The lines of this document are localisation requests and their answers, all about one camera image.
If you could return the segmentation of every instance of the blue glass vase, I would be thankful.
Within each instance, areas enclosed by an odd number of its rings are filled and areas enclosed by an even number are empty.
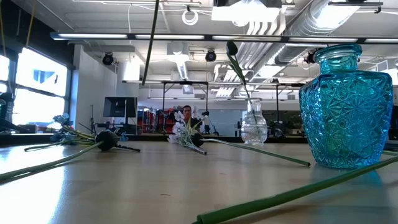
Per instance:
[[[392,81],[359,71],[357,44],[319,50],[320,75],[300,89],[300,109],[317,163],[354,169],[380,159],[390,127]]]

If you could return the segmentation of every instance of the ceiling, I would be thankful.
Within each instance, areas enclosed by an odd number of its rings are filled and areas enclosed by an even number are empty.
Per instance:
[[[32,2],[27,0],[13,0],[20,7],[30,12],[32,10]],[[105,5],[93,2],[75,2],[72,0],[40,0],[47,8],[53,11],[58,17],[64,20],[71,28],[64,22],[57,19],[49,10],[38,4],[36,9],[36,17],[42,22],[46,23],[51,28],[59,32],[129,32],[129,25],[127,22],[127,5]],[[202,3],[200,10],[209,11],[213,1],[200,0]],[[296,15],[301,8],[303,8],[309,0],[295,0],[296,6],[287,9],[286,21],[289,21]],[[390,12],[398,12],[397,0],[382,0],[384,3],[382,10]],[[181,10],[183,6],[164,6],[166,10]],[[152,26],[153,11],[144,9],[138,6],[130,8],[130,21],[132,33],[149,33]],[[248,26],[237,27],[228,21],[212,21],[211,16],[199,14],[199,20],[194,26],[185,25],[182,21],[183,11],[167,11],[159,13],[157,18],[156,33],[173,34],[245,34]],[[393,14],[374,14],[374,13],[356,13],[351,16],[341,27],[332,33],[336,36],[398,36],[398,13]],[[96,58],[102,58],[104,52],[102,48],[106,46],[122,45],[127,49],[129,45],[133,45],[143,58],[147,57],[147,50],[149,41],[122,41],[122,40],[99,40],[91,41],[89,45],[85,46],[85,50]],[[186,63],[188,74],[190,70],[213,72],[216,63],[205,62],[205,54],[208,49],[214,49],[217,54],[217,62],[227,62],[226,49],[224,42],[189,42],[190,52],[193,56],[190,61]],[[153,74],[171,74],[176,69],[176,64],[167,60],[167,42],[154,41],[150,70]],[[398,45],[366,45],[363,46],[362,61],[378,62],[383,57],[398,57]],[[119,61],[128,60],[130,54],[128,52],[115,52],[114,56]],[[302,63],[302,58],[299,58],[293,65],[296,67],[287,67],[282,71],[283,76],[278,77],[280,82],[307,82],[316,77],[319,73],[317,65],[311,65],[308,68],[307,64]],[[363,63],[361,68],[367,69],[374,66],[371,63]]]

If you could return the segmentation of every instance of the small glass bottle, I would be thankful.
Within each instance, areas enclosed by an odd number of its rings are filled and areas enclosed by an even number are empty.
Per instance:
[[[248,100],[248,113],[242,121],[242,140],[252,146],[262,146],[267,140],[267,121],[261,114],[260,102],[260,98]]]
[[[389,74],[358,70],[358,44],[319,50],[320,75],[300,89],[300,109],[316,162],[334,168],[374,164],[390,126]]]

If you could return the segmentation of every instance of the security camera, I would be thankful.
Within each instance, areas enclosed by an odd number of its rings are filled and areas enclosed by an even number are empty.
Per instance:
[[[102,63],[104,63],[104,65],[112,65],[113,63],[113,53],[105,53],[104,58],[102,58]]]
[[[208,50],[207,54],[206,54],[206,61],[207,62],[214,62],[217,58],[216,53],[214,52],[214,50]]]

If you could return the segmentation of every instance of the table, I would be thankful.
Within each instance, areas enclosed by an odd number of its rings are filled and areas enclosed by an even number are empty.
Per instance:
[[[336,176],[307,144],[264,149],[301,166],[223,144],[207,156],[167,142],[126,142],[141,153],[94,149],[74,161],[0,185],[0,223],[192,223],[196,215]],[[59,159],[80,146],[0,148],[0,173]],[[227,223],[398,223],[398,164]]]

